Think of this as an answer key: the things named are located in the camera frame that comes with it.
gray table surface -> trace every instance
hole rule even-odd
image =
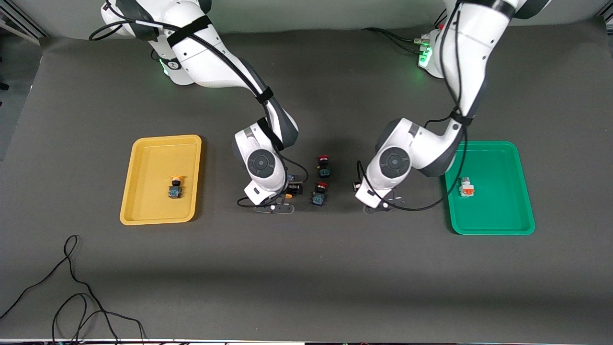
[[[46,39],[0,170],[0,309],[78,234],[78,277],[150,338],[613,342],[613,61],[602,20],[510,28],[490,60],[470,139],[519,148],[536,220],[527,237],[455,235],[445,205],[362,212],[355,161],[372,157],[386,123],[424,123],[452,107],[414,55],[365,31],[224,40],[297,120],[286,155],[311,173],[318,155],[330,155],[328,205],[303,197],[295,214],[271,216],[234,204],[248,175],[232,135],[263,115],[247,90],[178,87],[144,42]],[[189,133],[207,145],[200,214],[122,225],[132,143]],[[441,191],[417,172],[402,186],[415,206]],[[1,337],[48,338],[54,312],[78,291],[61,268],[0,321]],[[80,308],[60,317],[64,335]],[[137,337],[134,324],[115,327]],[[87,335],[110,337],[101,319]]]

cable strap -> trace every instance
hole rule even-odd
[[[261,119],[259,119],[257,121],[257,125],[260,126],[260,129],[262,130],[262,132],[266,134],[266,136],[270,139],[272,144],[276,146],[276,148],[279,151],[282,151],[283,149],[285,149],[285,147],[283,146],[283,142],[279,139],[278,136],[276,136],[275,132],[273,132],[270,126],[268,125],[268,121],[266,121],[266,117],[262,117]]]
[[[275,94],[272,93],[272,90],[270,89],[270,87],[266,87],[266,90],[264,90],[261,94],[256,96],[256,100],[258,102],[260,102],[260,104],[264,104],[264,102],[268,101],[269,99],[272,98],[272,96],[274,96]]]
[[[190,24],[176,30],[175,33],[167,38],[170,48],[189,37],[189,35],[193,35],[202,29],[206,29],[210,24],[212,24],[211,20],[206,15],[203,15],[202,17],[192,21]]]
[[[473,122],[472,118],[462,116],[462,113],[460,113],[457,107],[455,107],[454,110],[451,111],[451,114],[449,114],[449,117],[464,127],[470,126],[470,124]]]
[[[491,9],[494,9],[507,16],[509,20],[511,20],[515,15],[515,7],[505,0],[460,0],[458,2],[490,7]]]

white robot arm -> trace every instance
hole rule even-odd
[[[107,24],[125,18],[136,20],[116,27],[117,33],[149,42],[173,82],[211,88],[243,87],[254,93],[266,117],[236,133],[232,147],[252,179],[245,193],[259,205],[287,187],[279,151],[295,143],[298,126],[255,70],[226,48],[206,16],[210,9],[211,0],[107,0],[101,13]]]
[[[490,53],[513,17],[530,18],[550,0],[444,0],[444,29],[425,34],[419,66],[444,78],[456,107],[442,136],[405,119],[390,122],[377,141],[376,155],[366,169],[356,198],[376,208],[411,167],[428,177],[443,175],[478,108]]]

green led light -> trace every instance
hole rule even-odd
[[[159,64],[162,65],[162,68],[164,69],[164,74],[168,75],[168,71],[166,71],[166,65],[164,65],[164,63],[162,62],[162,59],[159,59]]]
[[[419,58],[419,65],[422,67],[426,67],[428,62],[430,62],[430,58],[432,57],[432,48],[428,47],[428,49],[422,52],[422,56]]]

yellow tray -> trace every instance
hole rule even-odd
[[[201,148],[202,139],[193,134],[136,140],[121,202],[121,223],[183,223],[192,219]],[[179,199],[168,197],[172,176],[183,177]]]

